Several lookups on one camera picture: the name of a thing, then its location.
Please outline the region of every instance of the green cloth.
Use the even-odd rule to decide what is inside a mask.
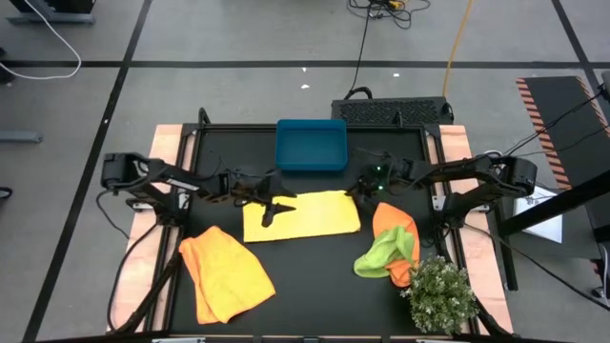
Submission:
[[[416,240],[403,227],[397,226],[382,232],[373,241],[371,249],[354,262],[354,272],[361,277],[385,277],[390,274],[385,266],[397,259],[412,262]]]

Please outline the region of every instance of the orange towel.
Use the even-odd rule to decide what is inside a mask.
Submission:
[[[179,251],[193,279],[199,324],[227,323],[275,294],[256,256],[216,226],[183,240]]]
[[[407,232],[410,232],[416,239],[416,244],[413,247],[412,259],[417,265],[419,263],[419,236],[417,235],[417,226],[413,218],[395,208],[392,205],[386,203],[379,203],[373,216],[373,235],[377,237],[380,233],[393,229],[396,226],[405,228]],[[411,276],[409,275],[409,268],[411,263],[404,259],[398,259],[388,263],[385,268],[390,272],[392,282],[399,287],[407,287],[411,285]]]

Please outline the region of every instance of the blue plastic tray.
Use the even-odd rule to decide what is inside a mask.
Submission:
[[[347,164],[343,120],[277,122],[275,164],[284,171],[340,171]]]

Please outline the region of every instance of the yellow cloth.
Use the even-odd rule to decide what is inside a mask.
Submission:
[[[227,323],[275,294],[256,256],[216,226],[183,240],[179,251],[193,279],[199,324]]]
[[[310,192],[296,198],[277,196],[274,203],[292,206],[294,211],[276,214],[274,222],[263,228],[261,218],[265,207],[244,206],[244,242],[265,242],[279,239],[351,233],[360,230],[356,204],[345,191]]]

